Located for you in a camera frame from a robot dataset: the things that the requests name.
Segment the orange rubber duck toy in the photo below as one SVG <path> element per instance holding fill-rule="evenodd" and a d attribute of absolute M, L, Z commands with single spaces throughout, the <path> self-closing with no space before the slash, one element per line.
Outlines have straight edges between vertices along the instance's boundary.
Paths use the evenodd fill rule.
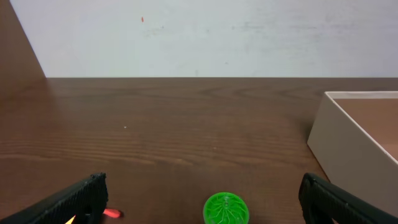
<path fill-rule="evenodd" d="M 104 215 L 111 217 L 111 218 L 121 218 L 123 213 L 120 210 L 115 210 L 115 209 L 110 209 L 106 208 L 103 212 Z M 75 223 L 76 216 L 73 216 L 69 221 L 67 221 L 65 224 L 74 224 Z"/>

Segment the green ribbed plastic cap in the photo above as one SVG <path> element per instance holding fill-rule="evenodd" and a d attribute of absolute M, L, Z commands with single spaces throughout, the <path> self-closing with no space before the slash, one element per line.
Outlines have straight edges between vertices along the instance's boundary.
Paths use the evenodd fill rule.
<path fill-rule="evenodd" d="M 205 224 L 248 224 L 249 209 L 244 200 L 230 192 L 218 192 L 203 206 Z"/>

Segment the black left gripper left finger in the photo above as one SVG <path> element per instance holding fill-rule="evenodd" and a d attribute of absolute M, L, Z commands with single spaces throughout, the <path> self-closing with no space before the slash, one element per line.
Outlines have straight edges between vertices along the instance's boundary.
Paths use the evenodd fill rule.
<path fill-rule="evenodd" d="M 92 174 L 1 220 L 1 224 L 101 223 L 108 202 L 106 174 Z"/>

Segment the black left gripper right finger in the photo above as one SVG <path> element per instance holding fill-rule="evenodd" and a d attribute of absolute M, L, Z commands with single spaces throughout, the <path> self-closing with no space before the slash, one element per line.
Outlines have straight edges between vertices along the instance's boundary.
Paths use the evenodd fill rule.
<path fill-rule="evenodd" d="M 397 217 L 313 173 L 304 174 L 298 199 L 306 224 L 397 224 Z"/>

